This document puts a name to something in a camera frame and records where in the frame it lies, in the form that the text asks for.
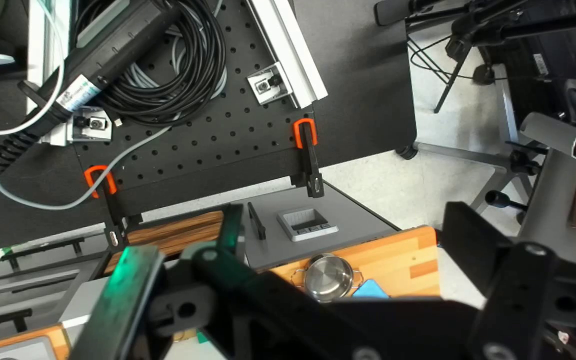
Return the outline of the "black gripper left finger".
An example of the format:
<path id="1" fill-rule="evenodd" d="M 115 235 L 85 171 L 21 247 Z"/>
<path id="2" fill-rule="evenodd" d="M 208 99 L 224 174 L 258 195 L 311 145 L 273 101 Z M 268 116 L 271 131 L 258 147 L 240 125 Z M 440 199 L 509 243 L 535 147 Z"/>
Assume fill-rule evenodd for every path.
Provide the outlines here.
<path id="1" fill-rule="evenodd" d="M 229 208 L 218 245 L 164 273 L 149 329 L 156 338 L 200 331 L 231 360 L 342 360 L 342 319 L 333 308 L 231 253 L 224 238 L 238 217 Z"/>

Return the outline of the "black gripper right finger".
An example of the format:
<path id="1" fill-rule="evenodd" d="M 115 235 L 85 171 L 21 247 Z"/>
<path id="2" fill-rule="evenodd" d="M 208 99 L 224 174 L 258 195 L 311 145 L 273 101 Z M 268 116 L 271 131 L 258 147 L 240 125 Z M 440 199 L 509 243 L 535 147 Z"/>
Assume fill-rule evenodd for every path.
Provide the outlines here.
<path id="1" fill-rule="evenodd" d="M 576 360 L 576 263 L 513 243 L 465 203 L 449 203 L 442 249 L 484 294 L 470 360 Z"/>

